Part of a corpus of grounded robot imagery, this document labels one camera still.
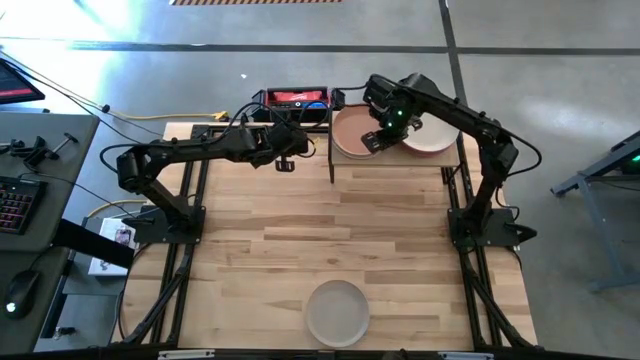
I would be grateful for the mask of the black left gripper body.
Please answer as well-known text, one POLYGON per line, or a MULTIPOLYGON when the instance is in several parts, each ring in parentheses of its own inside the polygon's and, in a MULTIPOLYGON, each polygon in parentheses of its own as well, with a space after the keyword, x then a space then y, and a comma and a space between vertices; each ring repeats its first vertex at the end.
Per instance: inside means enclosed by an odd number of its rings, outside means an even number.
POLYGON ((252 129, 256 147, 247 155, 249 163, 263 166, 275 163, 280 156, 288 158, 297 155, 299 131, 283 124, 252 129))

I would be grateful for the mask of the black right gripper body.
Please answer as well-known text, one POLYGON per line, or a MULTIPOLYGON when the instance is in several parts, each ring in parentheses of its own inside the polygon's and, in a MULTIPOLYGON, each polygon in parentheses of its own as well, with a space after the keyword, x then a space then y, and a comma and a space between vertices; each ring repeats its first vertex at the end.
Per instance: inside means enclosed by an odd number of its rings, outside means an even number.
POLYGON ((361 142, 370 153, 378 153, 393 147, 406 139, 406 130, 381 129, 361 136, 361 142))

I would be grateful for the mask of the salmon pink plate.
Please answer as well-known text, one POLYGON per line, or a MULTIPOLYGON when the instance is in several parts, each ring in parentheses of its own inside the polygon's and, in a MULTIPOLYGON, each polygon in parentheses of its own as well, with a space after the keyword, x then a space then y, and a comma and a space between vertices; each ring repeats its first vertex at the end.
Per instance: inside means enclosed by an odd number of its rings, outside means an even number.
POLYGON ((352 153, 370 153, 361 136, 380 130, 378 121, 371 117, 366 106, 345 107, 337 112, 332 123, 332 138, 337 147, 352 153))

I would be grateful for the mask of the white cream plate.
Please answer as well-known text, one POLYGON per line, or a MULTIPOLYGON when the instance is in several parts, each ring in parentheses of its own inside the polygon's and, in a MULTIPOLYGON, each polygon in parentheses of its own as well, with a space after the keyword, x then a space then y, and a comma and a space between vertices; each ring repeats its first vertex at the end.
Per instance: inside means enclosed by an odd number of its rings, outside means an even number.
POLYGON ((419 156, 430 156, 449 148, 457 139, 459 130, 434 115, 423 113, 422 128, 408 129, 408 137, 402 146, 419 156))

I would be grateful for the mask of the red and black toolbox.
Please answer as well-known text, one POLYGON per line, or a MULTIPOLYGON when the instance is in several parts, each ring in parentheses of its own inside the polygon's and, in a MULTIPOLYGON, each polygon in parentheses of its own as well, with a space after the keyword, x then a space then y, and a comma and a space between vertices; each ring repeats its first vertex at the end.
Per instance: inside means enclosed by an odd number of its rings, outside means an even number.
POLYGON ((297 123, 317 123, 332 109, 327 87, 267 88, 259 90, 251 100, 297 123))

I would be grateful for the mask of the beige grey plate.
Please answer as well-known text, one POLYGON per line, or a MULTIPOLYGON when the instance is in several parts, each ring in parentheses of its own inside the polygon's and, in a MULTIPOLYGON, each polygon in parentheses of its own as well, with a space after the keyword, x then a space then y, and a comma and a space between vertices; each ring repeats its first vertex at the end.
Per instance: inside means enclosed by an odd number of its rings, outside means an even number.
POLYGON ((305 323, 322 344, 344 348, 357 343, 370 322, 369 303, 359 287, 344 280, 319 285, 308 299, 305 323))

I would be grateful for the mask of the white box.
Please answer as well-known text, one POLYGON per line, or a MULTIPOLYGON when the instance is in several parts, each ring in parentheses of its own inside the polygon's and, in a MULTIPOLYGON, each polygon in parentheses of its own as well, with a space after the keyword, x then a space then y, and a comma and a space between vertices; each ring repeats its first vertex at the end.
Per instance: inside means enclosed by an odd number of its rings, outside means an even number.
MULTIPOLYGON (((139 245, 134 241, 136 230, 123 223, 122 219, 105 218, 99 234, 111 241, 128 246, 136 251, 139 245)), ((125 276, 128 270, 93 257, 88 269, 90 276, 125 276)))

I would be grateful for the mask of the black flat bar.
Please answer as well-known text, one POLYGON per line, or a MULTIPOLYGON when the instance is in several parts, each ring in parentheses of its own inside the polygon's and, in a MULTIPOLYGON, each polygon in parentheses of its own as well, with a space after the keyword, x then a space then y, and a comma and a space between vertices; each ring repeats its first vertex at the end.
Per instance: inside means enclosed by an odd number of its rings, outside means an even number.
POLYGON ((52 245, 66 247, 126 269, 133 264, 133 249, 65 219, 59 222, 52 245))

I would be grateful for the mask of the grey desk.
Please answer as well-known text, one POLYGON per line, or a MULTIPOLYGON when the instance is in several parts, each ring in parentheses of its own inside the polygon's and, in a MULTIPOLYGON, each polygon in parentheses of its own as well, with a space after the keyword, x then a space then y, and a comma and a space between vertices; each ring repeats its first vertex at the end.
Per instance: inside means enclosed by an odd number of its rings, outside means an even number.
POLYGON ((99 121, 90 115, 0 112, 0 142, 11 139, 34 143, 42 137, 52 149, 70 134, 78 141, 66 144, 57 160, 46 159, 37 167, 38 179, 47 183, 35 215, 23 235, 0 233, 0 355, 28 353, 40 335, 58 279, 69 251, 49 250, 58 223, 79 175, 99 121), (22 319, 4 315, 4 296, 11 279, 28 268, 40 273, 34 306, 22 319))

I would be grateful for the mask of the grey metal cart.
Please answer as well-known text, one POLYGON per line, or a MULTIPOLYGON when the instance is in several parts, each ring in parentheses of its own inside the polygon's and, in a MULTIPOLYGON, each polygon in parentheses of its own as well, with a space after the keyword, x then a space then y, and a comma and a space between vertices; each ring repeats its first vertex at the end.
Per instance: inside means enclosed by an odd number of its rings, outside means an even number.
POLYGON ((594 183, 616 187, 617 182, 631 181, 640 181, 640 130, 611 147, 600 160, 550 188, 550 192, 558 198, 572 190, 578 190, 594 227, 601 236, 612 275, 593 281, 590 287, 594 292, 640 284, 640 270, 627 271, 623 266, 622 258, 614 245, 612 223, 597 204, 592 187, 594 183))

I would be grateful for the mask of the black clamp tools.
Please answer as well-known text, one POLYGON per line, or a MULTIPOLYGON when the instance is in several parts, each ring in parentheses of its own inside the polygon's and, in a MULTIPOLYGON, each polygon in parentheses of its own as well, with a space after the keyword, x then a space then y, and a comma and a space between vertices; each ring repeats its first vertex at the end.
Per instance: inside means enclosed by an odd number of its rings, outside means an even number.
POLYGON ((47 147, 46 141, 37 136, 31 147, 26 147, 22 140, 12 139, 8 143, 0 143, 0 155, 9 154, 11 157, 23 159, 23 165, 33 172, 38 171, 38 166, 44 160, 58 160, 59 152, 68 143, 78 144, 79 140, 69 133, 64 133, 65 139, 53 149, 47 147))

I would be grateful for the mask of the black backlit keyboard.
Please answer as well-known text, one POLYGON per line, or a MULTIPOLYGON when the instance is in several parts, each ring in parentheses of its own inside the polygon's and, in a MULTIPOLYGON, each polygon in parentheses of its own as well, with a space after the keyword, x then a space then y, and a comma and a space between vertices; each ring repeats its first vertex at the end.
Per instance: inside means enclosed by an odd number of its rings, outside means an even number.
POLYGON ((0 176, 0 233, 23 235, 48 183, 0 176))

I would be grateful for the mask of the black monitor with red screen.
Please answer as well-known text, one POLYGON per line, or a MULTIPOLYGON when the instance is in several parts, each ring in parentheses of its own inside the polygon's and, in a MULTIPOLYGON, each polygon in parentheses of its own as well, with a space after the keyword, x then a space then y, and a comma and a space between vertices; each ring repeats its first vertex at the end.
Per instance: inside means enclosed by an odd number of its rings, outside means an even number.
POLYGON ((0 105, 44 100, 45 95, 0 59, 0 105))

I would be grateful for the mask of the black computer mouse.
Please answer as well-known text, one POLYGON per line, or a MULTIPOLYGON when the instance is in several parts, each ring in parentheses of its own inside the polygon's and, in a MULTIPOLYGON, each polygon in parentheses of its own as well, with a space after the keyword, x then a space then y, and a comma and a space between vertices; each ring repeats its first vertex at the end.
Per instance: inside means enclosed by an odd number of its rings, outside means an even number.
POLYGON ((9 319, 24 318, 33 308, 40 272, 27 269, 16 274, 7 286, 3 312, 9 319))

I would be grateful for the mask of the black aluminium table frame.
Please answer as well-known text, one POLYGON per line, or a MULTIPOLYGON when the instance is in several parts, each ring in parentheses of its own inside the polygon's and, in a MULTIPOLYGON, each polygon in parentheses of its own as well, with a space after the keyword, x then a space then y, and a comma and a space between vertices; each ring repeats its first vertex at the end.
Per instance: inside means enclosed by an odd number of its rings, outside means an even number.
POLYGON ((321 284, 343 280, 367 297, 360 350, 468 350, 473 345, 447 210, 462 180, 424 167, 331 169, 327 142, 294 172, 214 161, 204 234, 194 251, 183 313, 160 336, 181 347, 318 349, 305 322, 321 284))

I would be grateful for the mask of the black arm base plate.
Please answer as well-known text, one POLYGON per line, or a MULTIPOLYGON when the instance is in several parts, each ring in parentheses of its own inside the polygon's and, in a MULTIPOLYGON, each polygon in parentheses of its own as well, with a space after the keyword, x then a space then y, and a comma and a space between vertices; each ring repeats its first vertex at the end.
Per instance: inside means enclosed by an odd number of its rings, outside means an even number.
POLYGON ((535 229, 517 224, 508 209, 492 209, 480 217, 466 209, 449 209, 447 219, 456 248, 519 246, 537 236, 535 229))
POLYGON ((196 244, 202 239, 206 208, 189 206, 184 218, 167 215, 155 206, 143 206, 136 217, 122 222, 135 230, 134 241, 139 244, 196 244))

